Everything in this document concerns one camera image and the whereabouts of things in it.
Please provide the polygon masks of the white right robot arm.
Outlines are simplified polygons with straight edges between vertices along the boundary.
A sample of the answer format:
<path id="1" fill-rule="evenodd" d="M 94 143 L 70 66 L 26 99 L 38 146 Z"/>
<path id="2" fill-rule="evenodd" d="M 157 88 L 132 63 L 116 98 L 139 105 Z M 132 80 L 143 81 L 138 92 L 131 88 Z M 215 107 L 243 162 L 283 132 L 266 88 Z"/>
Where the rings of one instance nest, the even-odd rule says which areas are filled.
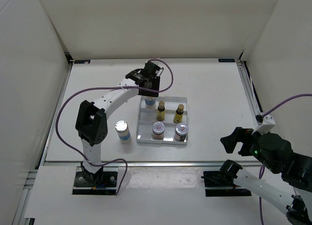
<path id="1" fill-rule="evenodd" d="M 227 153 L 242 143 L 239 155 L 255 157 L 271 173 L 265 181 L 235 161 L 220 168 L 219 181 L 226 186 L 241 186 L 267 201 L 284 214 L 292 225 L 312 223 L 312 159 L 295 153 L 291 143 L 274 133 L 260 134 L 237 127 L 220 139 Z"/>

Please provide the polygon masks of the yellow sauce bottle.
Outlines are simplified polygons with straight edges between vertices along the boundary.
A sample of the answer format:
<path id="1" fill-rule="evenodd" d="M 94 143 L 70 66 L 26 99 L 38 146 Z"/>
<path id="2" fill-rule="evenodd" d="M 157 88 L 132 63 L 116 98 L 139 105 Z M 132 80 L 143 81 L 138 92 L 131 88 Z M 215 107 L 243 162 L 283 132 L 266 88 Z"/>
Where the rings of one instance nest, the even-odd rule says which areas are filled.
<path id="1" fill-rule="evenodd" d="M 181 123 L 184 113 L 184 105 L 179 104 L 174 116 L 174 123 Z"/>

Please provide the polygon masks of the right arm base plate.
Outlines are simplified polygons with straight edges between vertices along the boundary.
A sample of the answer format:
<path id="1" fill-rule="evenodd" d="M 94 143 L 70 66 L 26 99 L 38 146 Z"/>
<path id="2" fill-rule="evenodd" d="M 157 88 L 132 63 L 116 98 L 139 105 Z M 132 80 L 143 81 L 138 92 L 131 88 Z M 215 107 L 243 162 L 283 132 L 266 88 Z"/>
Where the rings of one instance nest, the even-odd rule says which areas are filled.
<path id="1" fill-rule="evenodd" d="M 204 171 L 201 178 L 204 181 L 206 197 L 249 197 L 251 192 L 231 182 L 223 182 L 218 177 L 218 171 Z"/>

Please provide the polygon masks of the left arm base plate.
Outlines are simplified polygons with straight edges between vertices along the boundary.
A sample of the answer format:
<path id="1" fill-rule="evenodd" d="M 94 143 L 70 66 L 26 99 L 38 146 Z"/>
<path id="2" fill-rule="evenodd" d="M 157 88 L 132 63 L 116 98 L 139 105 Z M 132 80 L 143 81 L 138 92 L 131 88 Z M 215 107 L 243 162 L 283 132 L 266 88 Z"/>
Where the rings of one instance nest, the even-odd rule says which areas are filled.
<path id="1" fill-rule="evenodd" d="M 113 196 L 117 192 L 117 177 L 117 171 L 103 171 L 99 183 L 92 185 L 84 179 L 82 170 L 77 168 L 72 187 L 72 194 Z"/>

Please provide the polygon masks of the red-label spice jar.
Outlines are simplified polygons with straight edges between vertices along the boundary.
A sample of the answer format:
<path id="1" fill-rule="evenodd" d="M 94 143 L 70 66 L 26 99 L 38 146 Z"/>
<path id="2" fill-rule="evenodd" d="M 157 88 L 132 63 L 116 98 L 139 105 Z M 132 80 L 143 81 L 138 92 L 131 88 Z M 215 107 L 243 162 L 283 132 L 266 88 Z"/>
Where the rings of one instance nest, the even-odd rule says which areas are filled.
<path id="1" fill-rule="evenodd" d="M 165 125 L 162 122 L 156 122 L 152 128 L 152 138 L 162 140 L 164 138 Z"/>
<path id="2" fill-rule="evenodd" d="M 178 123 L 175 127 L 174 139 L 178 142 L 186 140 L 188 135 L 188 126 L 185 123 Z"/>

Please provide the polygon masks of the dark brown sauce bottle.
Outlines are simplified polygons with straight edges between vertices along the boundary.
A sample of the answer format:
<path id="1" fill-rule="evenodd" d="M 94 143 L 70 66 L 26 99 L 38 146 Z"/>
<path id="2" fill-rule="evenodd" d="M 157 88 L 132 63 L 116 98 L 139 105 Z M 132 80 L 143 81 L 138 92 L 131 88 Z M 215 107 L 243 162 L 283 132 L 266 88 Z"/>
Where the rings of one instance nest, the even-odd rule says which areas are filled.
<path id="1" fill-rule="evenodd" d="M 159 121 L 162 121 L 165 119 L 165 102 L 164 101 L 160 101 L 158 103 L 156 119 Z"/>

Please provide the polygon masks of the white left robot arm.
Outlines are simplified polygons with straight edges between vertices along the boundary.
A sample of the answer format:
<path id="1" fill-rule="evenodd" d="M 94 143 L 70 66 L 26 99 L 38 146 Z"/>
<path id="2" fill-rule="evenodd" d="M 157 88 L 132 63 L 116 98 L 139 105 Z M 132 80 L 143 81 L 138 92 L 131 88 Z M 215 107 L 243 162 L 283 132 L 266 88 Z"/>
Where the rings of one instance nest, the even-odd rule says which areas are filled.
<path id="1" fill-rule="evenodd" d="M 83 177 L 91 186 L 101 184 L 101 142 L 108 134 L 107 120 L 110 115 L 130 98 L 137 95 L 158 96 L 161 67 L 148 61 L 141 70 L 133 70 L 117 86 L 103 97 L 80 104 L 76 130 L 83 145 L 86 159 L 81 163 Z"/>

